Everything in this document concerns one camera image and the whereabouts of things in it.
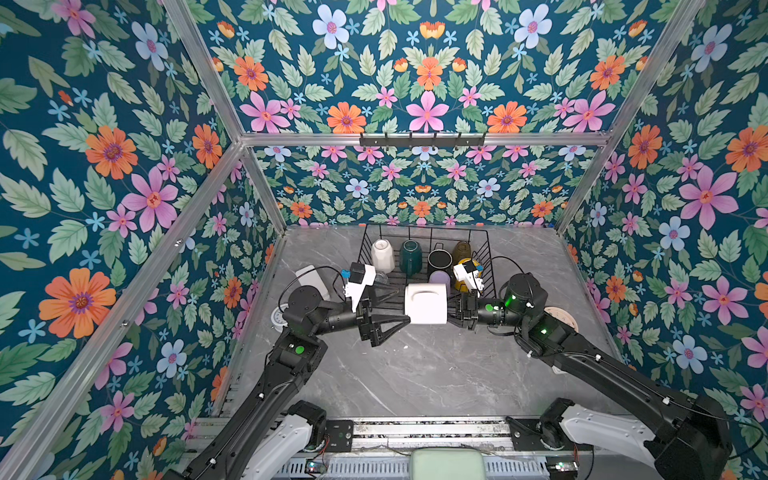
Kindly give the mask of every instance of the white mug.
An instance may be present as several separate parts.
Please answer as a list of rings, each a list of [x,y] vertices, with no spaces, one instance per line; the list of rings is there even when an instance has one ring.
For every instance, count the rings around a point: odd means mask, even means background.
[[[395,253],[388,240],[377,240],[371,246],[373,268],[379,272],[390,273],[395,269]]]

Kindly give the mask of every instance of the metal frame bar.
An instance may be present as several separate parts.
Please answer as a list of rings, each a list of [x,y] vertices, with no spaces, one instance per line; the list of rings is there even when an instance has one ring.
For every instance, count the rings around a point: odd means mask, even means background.
[[[565,234],[568,225],[571,224],[576,212],[581,208],[587,195],[589,195],[592,186],[600,177],[605,163],[616,151],[616,147],[624,136],[624,132],[632,125],[632,121],[640,110],[640,106],[650,93],[651,88],[656,84],[662,69],[664,69],[664,66],[677,49],[680,40],[683,39],[685,31],[690,28],[696,14],[704,7],[705,1],[680,0],[680,3],[677,4],[675,11],[672,13],[672,18],[667,23],[667,26],[664,27],[654,49],[648,55],[648,63],[646,63],[645,68],[637,77],[637,82],[635,82],[624,103],[621,104],[619,112],[611,123],[611,128],[608,131],[608,143],[595,154],[587,171],[584,172],[584,176],[576,186],[573,195],[571,195],[568,206],[565,208],[565,212],[560,217],[556,226],[560,235]]]
[[[5,454],[0,462],[0,478],[28,480],[35,473],[42,458],[51,451],[75,410],[82,404],[85,395],[91,391],[96,376],[109,362],[152,290],[162,280],[178,253],[180,243],[192,234],[242,153],[243,147],[239,144],[224,152],[219,163],[208,174],[192,200],[165,233],[163,240],[57,382],[21,438]]]

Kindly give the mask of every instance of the mint green cushion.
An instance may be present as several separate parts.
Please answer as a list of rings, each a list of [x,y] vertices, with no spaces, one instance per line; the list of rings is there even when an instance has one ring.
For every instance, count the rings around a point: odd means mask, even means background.
[[[471,449],[420,449],[411,454],[411,480],[485,480],[485,462]]]

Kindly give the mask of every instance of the marble surface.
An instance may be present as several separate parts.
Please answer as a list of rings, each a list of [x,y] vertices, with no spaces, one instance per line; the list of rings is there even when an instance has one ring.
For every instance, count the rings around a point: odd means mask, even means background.
[[[549,292],[548,305],[566,309],[587,339],[610,351],[607,329],[554,230],[487,230],[493,255],[511,257],[533,272]],[[269,315],[295,277],[293,271],[308,264],[349,268],[357,260],[362,235],[363,227],[289,230],[267,295],[269,305],[248,345],[247,367],[233,406],[256,384],[264,355],[278,337]],[[517,269],[497,259],[494,271],[498,288]],[[335,273],[319,273],[330,286]],[[297,398],[322,406],[329,416],[540,415],[559,396],[590,409],[624,412],[581,380],[555,375],[544,363],[527,358],[511,337],[492,336],[485,328],[471,333],[450,324],[411,325],[376,348],[362,342],[356,329],[323,339],[328,352]]]

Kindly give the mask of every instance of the wire basket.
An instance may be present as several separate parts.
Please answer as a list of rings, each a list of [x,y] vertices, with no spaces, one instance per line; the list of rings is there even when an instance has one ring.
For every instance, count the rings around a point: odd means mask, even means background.
[[[429,281],[427,271],[427,257],[429,252],[435,249],[435,245],[442,243],[448,252],[453,250],[454,245],[459,241],[469,242],[472,246],[472,259],[483,266],[482,279],[484,289],[482,297],[496,296],[496,282],[493,277],[493,262],[491,261],[491,241],[488,232],[475,228],[444,228],[444,227],[394,227],[383,225],[366,225],[365,232],[362,235],[362,244],[360,245],[360,254],[357,261],[368,265],[373,265],[371,256],[371,247],[377,240],[388,240],[392,245],[395,256],[395,269],[387,273],[389,285],[400,290],[399,295],[378,305],[378,308],[384,310],[398,310],[402,312],[405,305],[403,296],[406,286],[410,283],[427,283]],[[422,269],[407,277],[400,271],[400,247],[407,240],[415,240],[422,247]],[[458,293],[451,285],[451,291],[448,297]]]

